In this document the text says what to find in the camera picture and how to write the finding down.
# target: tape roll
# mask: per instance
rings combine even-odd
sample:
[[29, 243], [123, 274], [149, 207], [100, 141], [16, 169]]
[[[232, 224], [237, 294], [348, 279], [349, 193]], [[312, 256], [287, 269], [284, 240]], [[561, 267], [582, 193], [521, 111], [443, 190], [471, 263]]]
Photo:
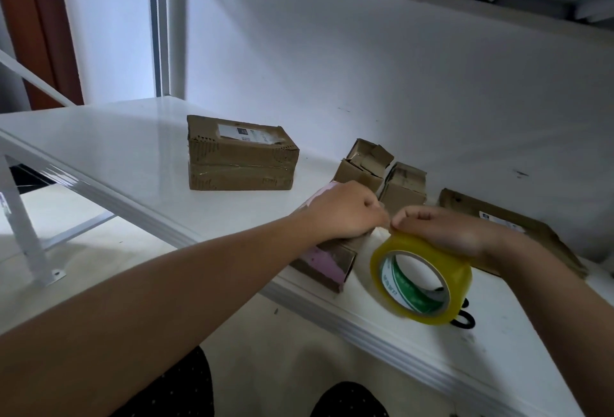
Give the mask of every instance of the tape roll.
[[[430, 268], [443, 289], [425, 289], [411, 281], [399, 266], [397, 259], [402, 255]], [[461, 310], [472, 280], [470, 259], [436, 249], [419, 237], [397, 232], [373, 252], [371, 277], [397, 314], [427, 325], [453, 320]]]

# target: small cardboard box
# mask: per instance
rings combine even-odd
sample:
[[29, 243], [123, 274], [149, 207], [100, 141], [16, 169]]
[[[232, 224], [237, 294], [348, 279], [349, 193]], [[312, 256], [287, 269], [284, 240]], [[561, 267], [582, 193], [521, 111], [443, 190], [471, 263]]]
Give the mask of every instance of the small cardboard box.
[[[580, 263], [578, 257], [575, 256], [546, 223], [525, 217], [519, 213], [505, 210], [496, 205], [474, 199], [450, 189], [441, 191], [441, 194], [439, 194], [439, 205], [456, 212], [490, 220], [516, 231], [526, 233], [527, 236], [539, 242], [552, 252], [552, 254], [567, 265], [572, 272], [580, 278], [584, 279], [588, 275], [587, 268]], [[499, 273], [490, 267], [483, 266], [479, 260], [476, 260], [473, 265], [476, 268], [499, 276]]]
[[348, 156], [342, 160], [333, 178], [344, 183], [357, 181], [377, 192], [394, 157], [381, 145], [356, 139]]
[[291, 189], [299, 149], [281, 126], [188, 115], [190, 189]]
[[[337, 184], [338, 182], [331, 181], [313, 194], [296, 211], [307, 208], [314, 198]], [[305, 251], [290, 266], [315, 279], [331, 291], [340, 293], [343, 291], [343, 285], [352, 271], [356, 255], [367, 236], [368, 233], [352, 239], [332, 239], [322, 242]]]
[[395, 216], [408, 205], [422, 205], [426, 201], [426, 172], [396, 162], [386, 180], [380, 196], [384, 208]]

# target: hand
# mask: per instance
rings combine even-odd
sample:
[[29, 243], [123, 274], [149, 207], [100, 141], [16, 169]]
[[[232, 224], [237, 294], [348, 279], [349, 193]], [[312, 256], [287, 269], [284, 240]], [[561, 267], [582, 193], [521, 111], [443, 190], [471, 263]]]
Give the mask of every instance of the hand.
[[337, 184], [304, 210], [322, 230], [324, 240], [356, 237], [376, 226], [388, 227], [389, 217], [373, 192], [356, 181]]
[[405, 207], [391, 226], [447, 252], [482, 259], [495, 259], [506, 241], [526, 237], [491, 221], [427, 205]]

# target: beige floor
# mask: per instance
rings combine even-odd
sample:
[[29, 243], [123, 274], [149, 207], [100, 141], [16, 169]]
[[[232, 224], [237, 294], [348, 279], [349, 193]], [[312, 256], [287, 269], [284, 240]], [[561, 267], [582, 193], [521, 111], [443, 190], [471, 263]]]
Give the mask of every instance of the beige floor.
[[[41, 237], [102, 209], [58, 185], [24, 196]], [[0, 260], [16, 249], [0, 217]], [[172, 250], [125, 220], [111, 221], [49, 252], [67, 276], [41, 288], [23, 257], [0, 263], [0, 333], [131, 266]], [[473, 417], [438, 392], [344, 340], [256, 295], [204, 343], [219, 416], [308, 416], [319, 396], [344, 380], [365, 385], [399, 416]]]

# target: brown door frame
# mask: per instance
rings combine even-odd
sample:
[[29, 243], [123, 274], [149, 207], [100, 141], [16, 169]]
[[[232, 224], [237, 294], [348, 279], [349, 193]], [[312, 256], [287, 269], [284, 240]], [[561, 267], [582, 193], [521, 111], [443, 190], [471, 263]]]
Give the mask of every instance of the brown door frame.
[[[64, 0], [1, 0], [17, 60], [76, 103], [83, 104]], [[24, 82], [33, 110], [61, 105]]]

